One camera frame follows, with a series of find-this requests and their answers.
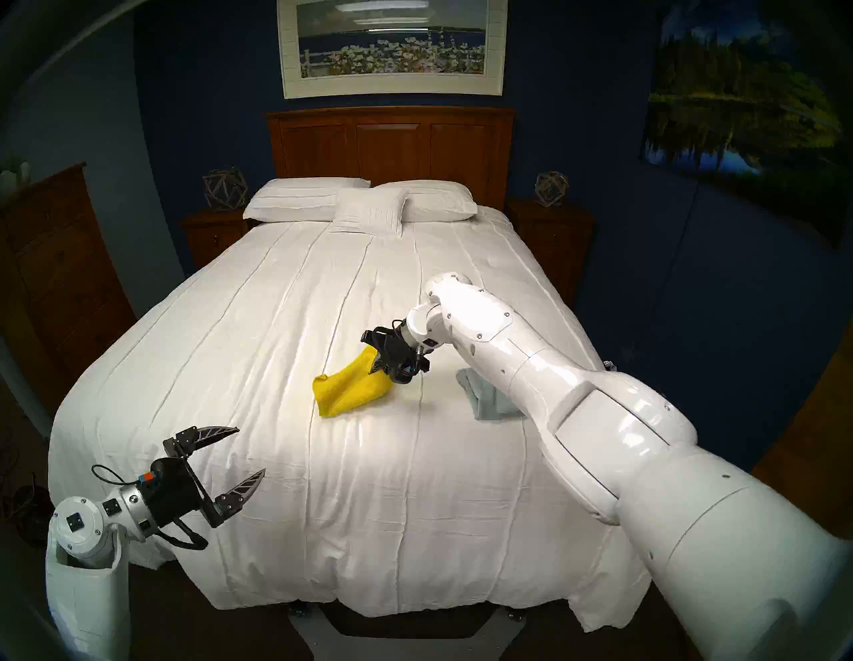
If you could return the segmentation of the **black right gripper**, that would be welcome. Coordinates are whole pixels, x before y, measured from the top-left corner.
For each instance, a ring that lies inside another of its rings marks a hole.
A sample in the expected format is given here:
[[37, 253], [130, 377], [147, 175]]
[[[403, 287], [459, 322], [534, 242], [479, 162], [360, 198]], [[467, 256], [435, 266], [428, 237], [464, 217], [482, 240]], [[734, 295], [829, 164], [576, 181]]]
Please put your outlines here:
[[382, 348], [372, 361], [369, 373], [385, 373], [395, 385], [408, 385], [419, 373], [431, 368], [422, 344], [411, 334], [407, 323], [396, 323], [391, 328], [367, 329], [361, 342], [373, 348]]

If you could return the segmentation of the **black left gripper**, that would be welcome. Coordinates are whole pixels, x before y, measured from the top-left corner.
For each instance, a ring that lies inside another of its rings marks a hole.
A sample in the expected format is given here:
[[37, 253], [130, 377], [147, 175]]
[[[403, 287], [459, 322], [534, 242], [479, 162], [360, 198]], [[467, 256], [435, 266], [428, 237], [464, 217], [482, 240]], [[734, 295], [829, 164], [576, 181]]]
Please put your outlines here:
[[194, 511], [200, 511], [210, 527], [217, 528], [243, 509], [265, 477], [265, 468], [212, 501], [184, 460], [239, 431], [229, 426], [191, 426], [163, 441], [166, 456], [171, 458], [154, 460], [151, 477], [142, 478], [143, 501], [158, 529]]

